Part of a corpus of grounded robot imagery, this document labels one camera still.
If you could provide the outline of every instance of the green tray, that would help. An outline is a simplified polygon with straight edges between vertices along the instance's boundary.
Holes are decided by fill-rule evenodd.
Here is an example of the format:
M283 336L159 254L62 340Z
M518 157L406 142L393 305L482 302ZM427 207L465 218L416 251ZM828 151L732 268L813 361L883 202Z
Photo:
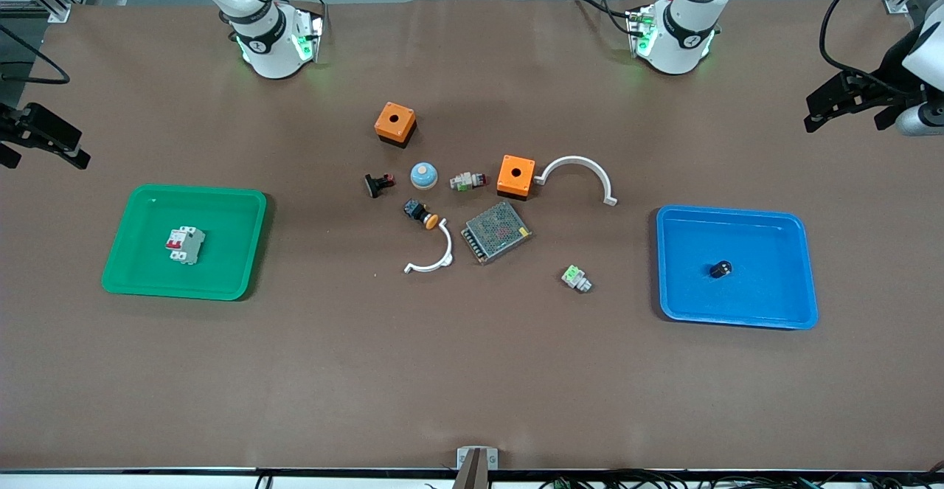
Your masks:
M112 294L232 301L249 287L266 214L259 190L142 184L131 193L111 245L102 286ZM171 229L206 234L198 262L171 260Z

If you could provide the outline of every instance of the orange button housing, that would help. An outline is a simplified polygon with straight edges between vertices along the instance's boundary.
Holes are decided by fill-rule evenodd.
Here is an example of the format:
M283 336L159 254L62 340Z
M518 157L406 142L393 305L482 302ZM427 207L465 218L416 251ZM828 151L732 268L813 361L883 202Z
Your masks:
M374 131L382 142L406 148L412 133L416 131L416 113L409 107L388 102L374 124Z
M524 157L505 156L501 161L496 190L499 196L525 201L534 179L534 161Z

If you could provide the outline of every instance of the perforated metal case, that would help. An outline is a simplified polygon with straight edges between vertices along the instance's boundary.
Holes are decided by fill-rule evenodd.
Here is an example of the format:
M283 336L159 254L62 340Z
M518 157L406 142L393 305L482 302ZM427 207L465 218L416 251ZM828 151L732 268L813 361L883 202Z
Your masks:
M532 233L508 202L469 220L462 237L479 263L487 264L528 240Z

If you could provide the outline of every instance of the table surface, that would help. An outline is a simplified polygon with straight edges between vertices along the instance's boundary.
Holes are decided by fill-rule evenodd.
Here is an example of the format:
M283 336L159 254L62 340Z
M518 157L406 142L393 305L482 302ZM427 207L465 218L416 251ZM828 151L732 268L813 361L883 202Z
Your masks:
M562 1L331 9L321 63L266 81L216 9L78 7L44 51L73 76L30 86L84 130L88 170L25 150L0 184L0 466L438 466L494 445L505 468L924 469L944 448L944 139L870 115L803 130L835 70L825 1L735 1L697 72L630 59ZM844 1L830 48L875 66L907 30ZM387 100L418 113L378 142ZM534 237L486 267L400 212L462 223L488 187L419 193L412 164L494 177L502 154L583 154L515 202ZM398 174L377 200L365 173ZM100 278L144 183L270 198L239 302L112 295ZM788 332L672 323L658 308L665 204L805 221L820 319ZM590 294L559 277L576 263Z

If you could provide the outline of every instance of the blue tray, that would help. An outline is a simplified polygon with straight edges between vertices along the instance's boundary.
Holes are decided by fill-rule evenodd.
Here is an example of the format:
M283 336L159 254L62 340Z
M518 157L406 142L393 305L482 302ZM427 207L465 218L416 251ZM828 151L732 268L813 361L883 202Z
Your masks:
M662 310L678 321L788 329L819 318L802 221L792 214L665 206L656 216ZM711 278L727 260L732 273Z

